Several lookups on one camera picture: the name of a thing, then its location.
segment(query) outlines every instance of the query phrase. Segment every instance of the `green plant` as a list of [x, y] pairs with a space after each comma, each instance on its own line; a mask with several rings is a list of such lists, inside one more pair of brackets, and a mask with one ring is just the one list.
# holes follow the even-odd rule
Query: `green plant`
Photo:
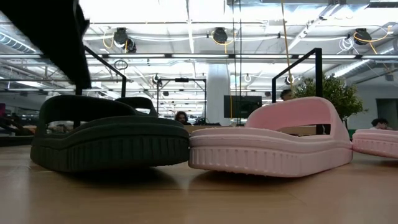
[[[355, 95], [356, 91], [356, 86], [346, 86], [342, 78], [323, 76], [323, 97], [335, 106], [342, 120], [367, 111], [363, 108], [362, 100]], [[305, 78], [295, 86], [293, 93], [295, 98], [315, 96], [315, 80]]]

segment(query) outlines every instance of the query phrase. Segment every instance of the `pink slide sandal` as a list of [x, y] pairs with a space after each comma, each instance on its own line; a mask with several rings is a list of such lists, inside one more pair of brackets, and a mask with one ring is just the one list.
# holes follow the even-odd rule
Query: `pink slide sandal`
[[353, 134], [354, 151], [398, 159], [398, 131], [360, 129]]
[[[297, 137], [277, 132], [309, 124], [331, 124], [331, 134]], [[353, 158], [335, 107], [318, 97], [263, 106], [250, 115], [245, 128], [194, 131], [190, 145], [192, 168], [275, 177], [315, 174]]]

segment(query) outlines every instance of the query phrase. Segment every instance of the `dark hair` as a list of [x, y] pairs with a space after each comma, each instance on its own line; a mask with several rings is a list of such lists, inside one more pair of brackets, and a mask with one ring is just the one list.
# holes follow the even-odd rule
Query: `dark hair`
[[284, 96], [288, 95], [291, 92], [292, 92], [292, 90], [284, 90], [284, 91], [282, 91], [282, 93], [280, 93], [280, 97], [282, 99], [284, 99]]
[[176, 114], [175, 117], [174, 117], [174, 120], [178, 121], [178, 117], [179, 117], [181, 114], [184, 115], [184, 117], [185, 117], [185, 122], [188, 122], [188, 115], [187, 115], [186, 112], [184, 112], [184, 111], [179, 111], [179, 112], [177, 112], [177, 114]]
[[379, 123], [380, 124], [388, 124], [388, 121], [387, 121], [387, 119], [384, 119], [384, 118], [376, 118], [372, 121], [372, 126], [376, 127], [376, 125]]

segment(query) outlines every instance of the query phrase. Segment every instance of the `white column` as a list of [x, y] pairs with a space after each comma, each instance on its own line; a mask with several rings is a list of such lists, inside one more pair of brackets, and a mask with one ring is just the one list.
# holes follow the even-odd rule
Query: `white column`
[[208, 123], [230, 125], [229, 118], [224, 118], [224, 96], [230, 95], [229, 71], [227, 65], [210, 64], [207, 73], [207, 105]]

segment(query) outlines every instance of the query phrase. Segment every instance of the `black metal frame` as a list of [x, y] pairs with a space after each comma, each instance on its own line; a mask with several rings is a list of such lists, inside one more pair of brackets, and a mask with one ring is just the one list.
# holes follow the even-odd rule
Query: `black metal frame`
[[[323, 97], [322, 49], [314, 48], [272, 79], [272, 103], [276, 103], [276, 80], [313, 54], [315, 54], [315, 96]], [[323, 134], [323, 125], [317, 125], [317, 134]]]
[[[181, 78], [165, 78], [165, 79], [160, 78], [156, 81], [156, 112], [158, 114], [159, 114], [159, 91], [160, 91], [159, 83], [160, 83], [160, 81], [166, 81], [166, 83], [164, 83], [162, 86], [162, 87], [165, 87], [170, 81], [181, 82], [180, 80], [181, 80]], [[188, 82], [189, 81], [194, 81], [194, 82], [203, 81], [205, 83], [205, 88], [202, 90], [205, 92], [205, 108], [204, 108], [204, 110], [205, 110], [205, 121], [206, 121], [206, 105], [207, 105], [207, 82], [206, 82], [206, 79], [205, 78], [201, 78], [201, 79], [185, 78], [184, 80], [188, 81]]]
[[[108, 67], [110, 70], [114, 71], [117, 75], [119, 75], [120, 77], [122, 77], [122, 97], [126, 97], [126, 86], [127, 86], [127, 77], [125, 75], [123, 75], [119, 70], [117, 70], [116, 68], [114, 68], [111, 64], [109, 64], [107, 61], [105, 61], [104, 59], [102, 59], [98, 54], [96, 54], [95, 52], [93, 52], [89, 47], [85, 46], [85, 50], [91, 54], [95, 59], [99, 60], [102, 64], [105, 65], [105, 67]], [[81, 95], [81, 90], [78, 92], [79, 87], [76, 86], [76, 95]]]

